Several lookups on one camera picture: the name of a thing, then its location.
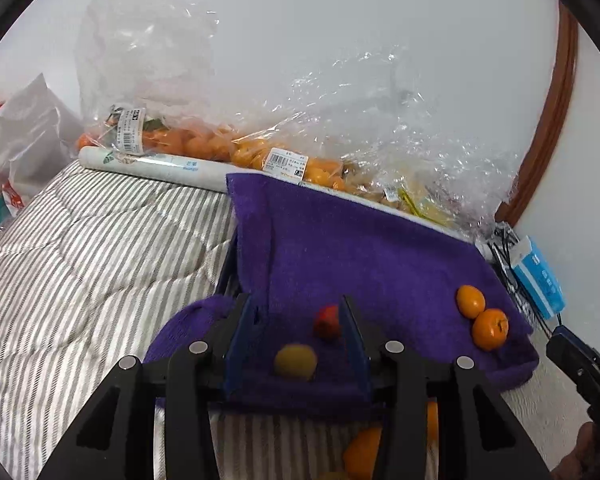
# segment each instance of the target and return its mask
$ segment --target human hand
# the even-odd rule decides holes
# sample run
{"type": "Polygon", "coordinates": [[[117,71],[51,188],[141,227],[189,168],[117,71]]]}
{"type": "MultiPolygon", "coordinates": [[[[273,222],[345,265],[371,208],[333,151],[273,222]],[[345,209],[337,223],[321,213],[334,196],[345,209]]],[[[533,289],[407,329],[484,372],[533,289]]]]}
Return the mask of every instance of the human hand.
{"type": "Polygon", "coordinates": [[[582,478],[582,473],[589,468],[595,454],[593,431],[593,422],[586,422],[580,427],[576,447],[551,471],[554,480],[582,478]]]}

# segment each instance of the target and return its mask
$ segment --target gray striped blanket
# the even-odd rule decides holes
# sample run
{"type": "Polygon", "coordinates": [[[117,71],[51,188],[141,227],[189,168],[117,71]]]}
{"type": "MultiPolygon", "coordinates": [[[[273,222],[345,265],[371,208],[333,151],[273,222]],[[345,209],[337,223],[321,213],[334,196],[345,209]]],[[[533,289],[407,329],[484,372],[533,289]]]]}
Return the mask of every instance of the gray striped blanket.
{"type": "MultiPolygon", "coordinates": [[[[37,476],[121,356],[142,358],[177,310],[213,292],[233,231],[225,195],[77,163],[24,210],[0,241],[0,461],[15,480],[37,476]]],[[[550,366],[541,362],[541,382],[507,400],[555,463],[583,416],[572,404],[565,416],[564,380],[550,366]]],[[[161,410],[155,420],[154,472],[163,478],[161,410]]],[[[360,428],[222,413],[211,423],[221,477],[236,480],[342,469],[360,428]]]]}

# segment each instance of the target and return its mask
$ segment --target blue box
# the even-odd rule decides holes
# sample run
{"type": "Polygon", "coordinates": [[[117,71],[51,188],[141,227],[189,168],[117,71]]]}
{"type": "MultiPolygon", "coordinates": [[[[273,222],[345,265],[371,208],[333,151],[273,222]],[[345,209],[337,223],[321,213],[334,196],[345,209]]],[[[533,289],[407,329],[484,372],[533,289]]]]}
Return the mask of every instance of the blue box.
{"type": "Polygon", "coordinates": [[[509,251],[511,268],[538,307],[542,318],[551,319],[564,309],[560,284],[542,253],[528,236],[509,251]]]}

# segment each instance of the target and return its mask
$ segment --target white paper bag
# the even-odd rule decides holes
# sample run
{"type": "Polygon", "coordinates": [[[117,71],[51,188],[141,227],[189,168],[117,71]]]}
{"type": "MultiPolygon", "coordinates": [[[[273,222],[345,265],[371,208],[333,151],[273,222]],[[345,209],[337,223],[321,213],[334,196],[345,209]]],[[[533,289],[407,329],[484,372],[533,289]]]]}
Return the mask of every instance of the white paper bag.
{"type": "Polygon", "coordinates": [[[77,158],[78,119],[40,74],[0,108],[0,183],[16,212],[77,158]]]}

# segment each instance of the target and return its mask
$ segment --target white wall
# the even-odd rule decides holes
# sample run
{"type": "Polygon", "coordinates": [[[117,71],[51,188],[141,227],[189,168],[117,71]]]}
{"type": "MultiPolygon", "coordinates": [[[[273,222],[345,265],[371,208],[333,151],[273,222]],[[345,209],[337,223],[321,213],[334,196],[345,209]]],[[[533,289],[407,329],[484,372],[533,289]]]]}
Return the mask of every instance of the white wall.
{"type": "Polygon", "coordinates": [[[600,351],[600,52],[580,32],[564,130],[518,230],[554,268],[567,302],[563,321],[600,351]]]}
{"type": "MultiPolygon", "coordinates": [[[[26,10],[0,43],[2,95],[42,71],[78,110],[73,48],[88,1],[36,0],[26,10]]],[[[289,65],[399,44],[445,135],[519,153],[532,139],[555,56],[555,0],[197,1],[218,13],[220,81],[275,88],[288,84],[289,65]]]]}

